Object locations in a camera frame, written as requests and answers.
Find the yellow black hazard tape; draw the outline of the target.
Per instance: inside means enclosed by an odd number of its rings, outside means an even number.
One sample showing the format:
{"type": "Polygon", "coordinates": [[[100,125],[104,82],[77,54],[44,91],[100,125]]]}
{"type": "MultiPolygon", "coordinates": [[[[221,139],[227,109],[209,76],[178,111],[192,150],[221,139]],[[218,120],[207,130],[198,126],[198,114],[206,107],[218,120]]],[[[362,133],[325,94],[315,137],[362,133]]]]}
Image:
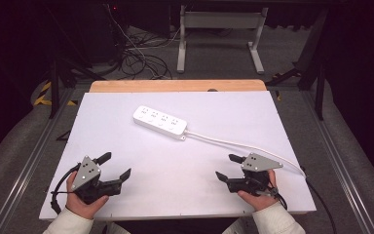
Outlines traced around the yellow black hazard tape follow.
{"type": "MultiPolygon", "coordinates": [[[[47,92],[49,91],[50,87],[52,85],[52,82],[47,80],[43,88],[41,89],[38,97],[35,99],[33,105],[52,105],[52,101],[50,99],[46,99],[45,96],[47,92]]],[[[67,105],[69,106],[76,106],[78,105],[79,101],[78,100],[70,100],[67,105]]]]}

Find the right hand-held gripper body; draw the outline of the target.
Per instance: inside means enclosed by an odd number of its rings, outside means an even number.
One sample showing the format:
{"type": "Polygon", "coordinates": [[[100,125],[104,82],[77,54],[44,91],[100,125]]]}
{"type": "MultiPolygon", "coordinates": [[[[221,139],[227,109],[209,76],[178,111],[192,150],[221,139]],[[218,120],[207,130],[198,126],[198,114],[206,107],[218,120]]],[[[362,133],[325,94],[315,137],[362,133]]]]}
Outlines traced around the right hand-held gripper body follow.
{"type": "Polygon", "coordinates": [[[250,153],[240,164],[242,178],[228,178],[227,187],[230,192],[245,191],[254,196],[277,196],[279,190],[270,186],[268,171],[282,168],[282,163],[271,160],[256,153],[250,153]]]}

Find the aluminium floor rail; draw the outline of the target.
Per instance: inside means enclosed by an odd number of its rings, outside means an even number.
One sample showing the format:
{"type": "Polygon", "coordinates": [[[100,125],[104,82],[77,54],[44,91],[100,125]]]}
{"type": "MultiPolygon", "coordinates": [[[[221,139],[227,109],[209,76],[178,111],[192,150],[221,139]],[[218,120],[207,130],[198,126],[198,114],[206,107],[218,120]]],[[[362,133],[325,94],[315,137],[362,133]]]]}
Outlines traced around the aluminium floor rail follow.
{"type": "Polygon", "coordinates": [[[374,234],[374,222],[366,209],[363,200],[349,174],[341,155],[328,131],[325,123],[318,118],[315,111],[315,102],[309,92],[302,91],[301,96],[308,106],[311,115],[318,127],[329,161],[337,175],[347,200],[355,214],[355,218],[363,234],[374,234]]]}
{"type": "Polygon", "coordinates": [[[47,120],[43,132],[38,137],[32,152],[28,156],[26,163],[15,180],[15,184],[11,187],[11,191],[4,205],[0,209],[0,234],[4,233],[4,230],[13,216],[20,199],[44,154],[57,121],[73,93],[74,90],[71,88],[67,88],[61,93],[58,111],[47,120]]]}

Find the black tripod stand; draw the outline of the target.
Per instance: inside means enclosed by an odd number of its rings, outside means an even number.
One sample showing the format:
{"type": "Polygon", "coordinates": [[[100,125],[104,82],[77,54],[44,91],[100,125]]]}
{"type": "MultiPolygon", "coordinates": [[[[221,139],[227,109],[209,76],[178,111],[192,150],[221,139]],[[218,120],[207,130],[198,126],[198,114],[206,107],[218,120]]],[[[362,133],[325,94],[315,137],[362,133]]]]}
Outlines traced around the black tripod stand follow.
{"type": "Polygon", "coordinates": [[[72,69],[77,70],[85,78],[95,81],[102,77],[91,71],[92,66],[84,57],[84,49],[81,38],[75,28],[74,18],[69,14],[69,7],[65,4],[42,3],[44,16],[42,34],[48,45],[46,55],[51,61],[50,79],[52,110],[50,118],[53,119],[60,109],[59,82],[67,89],[73,89],[76,85],[77,75],[72,69]]]}

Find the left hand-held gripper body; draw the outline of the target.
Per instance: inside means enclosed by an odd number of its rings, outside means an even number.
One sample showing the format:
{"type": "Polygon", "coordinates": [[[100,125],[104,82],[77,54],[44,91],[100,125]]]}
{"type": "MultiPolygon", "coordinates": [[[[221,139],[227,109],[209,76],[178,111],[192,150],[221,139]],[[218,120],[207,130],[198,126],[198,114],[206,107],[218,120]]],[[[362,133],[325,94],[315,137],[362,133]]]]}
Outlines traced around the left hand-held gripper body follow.
{"type": "Polygon", "coordinates": [[[72,191],[86,204],[91,204],[98,198],[107,195],[115,196],[121,193],[121,187],[114,188],[114,180],[101,181],[100,165],[96,165],[89,156],[85,156],[72,184],[72,191]]]}

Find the white metal table frame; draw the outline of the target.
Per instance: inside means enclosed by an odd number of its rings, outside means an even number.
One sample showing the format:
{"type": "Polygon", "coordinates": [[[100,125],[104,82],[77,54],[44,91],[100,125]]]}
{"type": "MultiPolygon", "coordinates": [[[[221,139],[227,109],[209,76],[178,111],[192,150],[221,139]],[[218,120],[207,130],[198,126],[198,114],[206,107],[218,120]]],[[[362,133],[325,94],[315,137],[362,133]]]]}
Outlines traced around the white metal table frame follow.
{"type": "Polygon", "coordinates": [[[262,8],[255,13],[233,13],[233,12],[195,12],[187,11],[187,6],[180,7],[179,46],[176,71],[185,71],[186,60],[186,28],[232,28],[232,29],[254,29],[254,39],[247,43],[254,67],[258,74],[264,74],[265,70],[258,54],[258,44],[268,15],[268,8],[262,8]]]}

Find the person's right hand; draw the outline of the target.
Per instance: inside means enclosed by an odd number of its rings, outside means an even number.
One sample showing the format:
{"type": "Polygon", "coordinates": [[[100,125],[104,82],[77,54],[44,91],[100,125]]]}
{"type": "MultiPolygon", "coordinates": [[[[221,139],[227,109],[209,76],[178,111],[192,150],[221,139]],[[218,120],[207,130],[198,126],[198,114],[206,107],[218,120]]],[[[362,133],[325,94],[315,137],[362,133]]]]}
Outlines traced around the person's right hand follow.
{"type": "MultiPolygon", "coordinates": [[[[276,174],[273,170],[268,171],[270,186],[276,188],[276,174]]],[[[246,201],[256,212],[262,211],[279,201],[275,196],[253,196],[245,191],[239,191],[238,195],[246,201]]]]}

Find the black metal stand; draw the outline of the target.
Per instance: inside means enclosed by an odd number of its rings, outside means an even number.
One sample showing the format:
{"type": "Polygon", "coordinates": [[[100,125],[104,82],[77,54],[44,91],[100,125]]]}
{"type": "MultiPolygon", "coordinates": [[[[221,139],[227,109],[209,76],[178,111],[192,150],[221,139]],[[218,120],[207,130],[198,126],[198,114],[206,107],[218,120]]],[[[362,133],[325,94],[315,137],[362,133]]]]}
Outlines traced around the black metal stand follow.
{"type": "Polygon", "coordinates": [[[308,91],[316,84],[315,113],[320,121],[323,120],[322,105],[325,78],[323,66],[320,61],[319,47],[327,14],[327,9],[323,9],[319,12],[301,55],[294,63],[294,67],[283,74],[276,74],[271,81],[266,83],[268,87],[274,87],[299,74],[300,80],[297,83],[297,87],[300,91],[308,91]]]}

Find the wooden table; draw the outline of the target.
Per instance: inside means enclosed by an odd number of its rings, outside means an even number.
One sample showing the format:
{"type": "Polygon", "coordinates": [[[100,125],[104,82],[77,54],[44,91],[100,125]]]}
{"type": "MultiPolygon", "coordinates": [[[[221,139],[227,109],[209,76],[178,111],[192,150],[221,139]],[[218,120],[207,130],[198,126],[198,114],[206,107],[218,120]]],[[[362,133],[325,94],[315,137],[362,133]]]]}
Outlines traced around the wooden table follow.
{"type": "Polygon", "coordinates": [[[157,93],[157,92],[246,92],[266,91],[259,79],[239,80],[114,80],[94,81],[90,93],[157,93]]]}

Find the person's white clothing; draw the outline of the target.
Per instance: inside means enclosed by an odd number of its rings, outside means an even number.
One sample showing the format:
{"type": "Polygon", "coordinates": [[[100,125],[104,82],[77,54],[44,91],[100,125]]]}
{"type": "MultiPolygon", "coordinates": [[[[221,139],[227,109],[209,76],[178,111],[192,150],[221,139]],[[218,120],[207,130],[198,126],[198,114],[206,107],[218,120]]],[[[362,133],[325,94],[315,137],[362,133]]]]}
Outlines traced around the person's white clothing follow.
{"type": "Polygon", "coordinates": [[[233,217],[108,222],[102,234],[258,234],[258,231],[249,217],[233,217]]]}

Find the person's left hand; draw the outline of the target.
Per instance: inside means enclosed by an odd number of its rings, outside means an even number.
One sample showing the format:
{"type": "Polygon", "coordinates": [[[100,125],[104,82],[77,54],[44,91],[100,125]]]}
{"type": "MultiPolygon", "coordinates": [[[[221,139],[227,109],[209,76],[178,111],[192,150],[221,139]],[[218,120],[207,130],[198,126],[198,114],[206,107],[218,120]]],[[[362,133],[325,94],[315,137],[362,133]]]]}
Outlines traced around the person's left hand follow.
{"type": "Polygon", "coordinates": [[[74,171],[66,181],[66,188],[67,188],[67,201],[66,201],[66,208],[74,213],[85,219],[93,219],[94,215],[107,203],[109,197],[104,195],[98,198],[91,204],[86,204],[83,202],[73,191],[72,191],[72,184],[76,177],[77,172],[74,171]]]}

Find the white power strip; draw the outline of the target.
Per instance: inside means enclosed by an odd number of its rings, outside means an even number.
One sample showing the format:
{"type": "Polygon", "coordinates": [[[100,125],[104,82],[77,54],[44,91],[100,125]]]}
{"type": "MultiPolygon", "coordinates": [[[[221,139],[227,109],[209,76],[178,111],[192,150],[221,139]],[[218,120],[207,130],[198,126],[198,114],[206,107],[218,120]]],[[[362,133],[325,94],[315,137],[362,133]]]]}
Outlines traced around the white power strip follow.
{"type": "Polygon", "coordinates": [[[184,140],[187,122],[147,106],[138,106],[132,114],[135,124],[167,137],[184,140]]]}

